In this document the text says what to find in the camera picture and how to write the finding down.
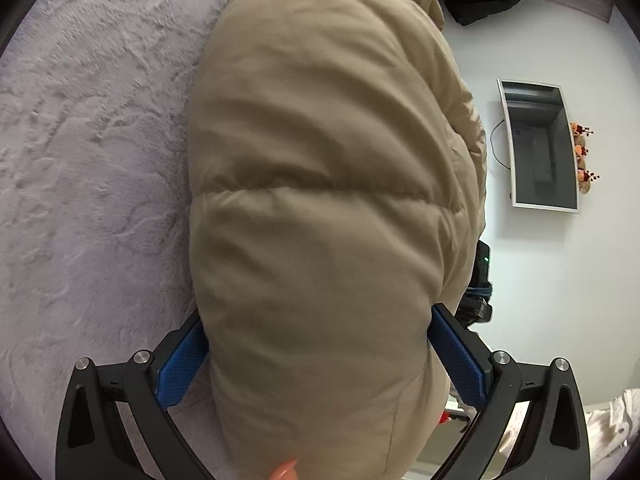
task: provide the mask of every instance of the silver television frame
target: silver television frame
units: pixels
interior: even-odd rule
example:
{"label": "silver television frame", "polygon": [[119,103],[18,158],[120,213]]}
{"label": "silver television frame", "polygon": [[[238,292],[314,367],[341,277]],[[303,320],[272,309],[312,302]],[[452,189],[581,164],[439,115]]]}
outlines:
{"label": "silver television frame", "polygon": [[507,125],[507,133],[509,140],[509,158],[510,158],[510,173],[511,173],[511,204],[514,207],[523,207],[527,209],[546,209],[550,211],[563,211],[569,213],[579,213],[580,212],[580,188],[578,186],[578,161],[574,155],[574,173],[576,176],[575,179],[575,209],[567,208],[567,207],[555,207],[549,205],[539,205],[539,204],[525,204],[517,202],[516,195],[516,170],[515,170],[515,152],[513,149],[513,133],[511,131],[511,120],[509,117],[509,108],[507,106],[507,97],[504,94],[504,86],[505,83],[516,83],[516,84],[528,84],[528,85],[538,85],[538,86],[547,86],[549,88],[557,88],[560,91],[560,97],[562,99],[562,105],[564,106],[564,112],[566,114],[566,127],[567,133],[571,139],[571,146],[575,153],[575,143],[574,143],[574,134],[571,130],[571,123],[569,121],[569,111],[566,107],[566,100],[564,98],[564,93],[562,92],[562,87],[558,85],[551,85],[548,83],[537,83],[535,81],[518,81],[515,79],[500,79],[498,78],[498,88],[500,89],[500,99],[502,101],[502,108],[504,109],[504,122]]}

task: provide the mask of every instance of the white plush bedding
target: white plush bedding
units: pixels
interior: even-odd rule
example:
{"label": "white plush bedding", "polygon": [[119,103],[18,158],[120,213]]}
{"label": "white plush bedding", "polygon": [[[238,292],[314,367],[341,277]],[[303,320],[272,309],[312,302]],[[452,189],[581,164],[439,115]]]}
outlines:
{"label": "white plush bedding", "polygon": [[[75,360],[154,348],[194,308],[183,107],[225,1],[38,0],[0,58],[0,414],[44,480]],[[206,367],[172,413],[235,478]]]}

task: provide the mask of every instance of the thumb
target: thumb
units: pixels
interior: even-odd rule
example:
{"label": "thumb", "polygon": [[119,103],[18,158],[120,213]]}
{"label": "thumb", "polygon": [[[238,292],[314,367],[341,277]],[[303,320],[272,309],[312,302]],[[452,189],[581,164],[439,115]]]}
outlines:
{"label": "thumb", "polygon": [[296,473],[296,464],[298,459],[294,458],[284,464],[279,465],[269,475],[269,480],[298,480],[298,473]]}

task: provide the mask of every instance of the television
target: television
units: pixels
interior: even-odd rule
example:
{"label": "television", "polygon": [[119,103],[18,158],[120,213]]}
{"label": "television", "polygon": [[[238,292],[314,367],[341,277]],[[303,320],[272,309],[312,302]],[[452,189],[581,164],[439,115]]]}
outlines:
{"label": "television", "polygon": [[574,136],[559,86],[498,79],[508,132],[511,202],[578,212]]}

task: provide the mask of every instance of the beige fabric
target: beige fabric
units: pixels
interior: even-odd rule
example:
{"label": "beige fabric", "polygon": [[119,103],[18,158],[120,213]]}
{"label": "beige fabric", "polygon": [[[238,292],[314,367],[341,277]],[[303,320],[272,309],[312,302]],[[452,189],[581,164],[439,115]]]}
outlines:
{"label": "beige fabric", "polygon": [[484,131],[436,0],[229,0],[188,109],[191,272],[230,451],[398,480],[449,389],[425,332],[482,229]]}

